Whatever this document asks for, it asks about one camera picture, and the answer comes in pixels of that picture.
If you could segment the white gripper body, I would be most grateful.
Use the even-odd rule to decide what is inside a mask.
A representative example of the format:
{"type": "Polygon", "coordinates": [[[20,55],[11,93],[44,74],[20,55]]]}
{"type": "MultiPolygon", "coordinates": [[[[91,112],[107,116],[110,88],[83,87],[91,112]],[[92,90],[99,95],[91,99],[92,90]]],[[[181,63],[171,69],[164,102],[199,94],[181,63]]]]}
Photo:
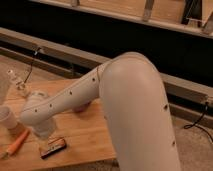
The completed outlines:
{"type": "Polygon", "coordinates": [[[56,122],[53,118],[45,120],[33,127],[34,134],[40,139],[48,139],[56,130],[56,122]]]}

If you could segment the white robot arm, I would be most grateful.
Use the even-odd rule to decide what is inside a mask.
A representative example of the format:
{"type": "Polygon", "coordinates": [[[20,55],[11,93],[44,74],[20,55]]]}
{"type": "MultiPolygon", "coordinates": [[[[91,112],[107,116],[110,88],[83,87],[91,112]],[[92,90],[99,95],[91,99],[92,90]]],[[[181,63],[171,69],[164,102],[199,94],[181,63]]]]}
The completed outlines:
{"type": "Polygon", "coordinates": [[[30,96],[20,121],[40,135],[45,121],[99,99],[121,171],[181,171],[165,87],[155,65],[123,53],[44,100],[30,96]]]}

